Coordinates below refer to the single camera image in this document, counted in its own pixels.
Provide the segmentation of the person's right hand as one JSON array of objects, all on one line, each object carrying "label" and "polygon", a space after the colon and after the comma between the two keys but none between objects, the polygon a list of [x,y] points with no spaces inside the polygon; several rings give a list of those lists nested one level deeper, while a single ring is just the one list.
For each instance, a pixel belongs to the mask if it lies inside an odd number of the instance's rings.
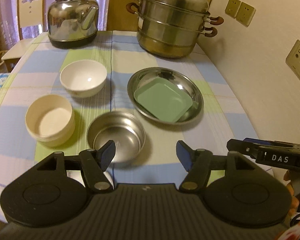
[{"label": "person's right hand", "polygon": [[287,170],[284,175],[284,181],[288,181],[286,185],[287,189],[289,190],[292,196],[292,202],[289,210],[289,215],[294,216],[300,204],[300,195],[298,197],[295,196],[295,189],[297,182],[300,181],[300,172]]}]

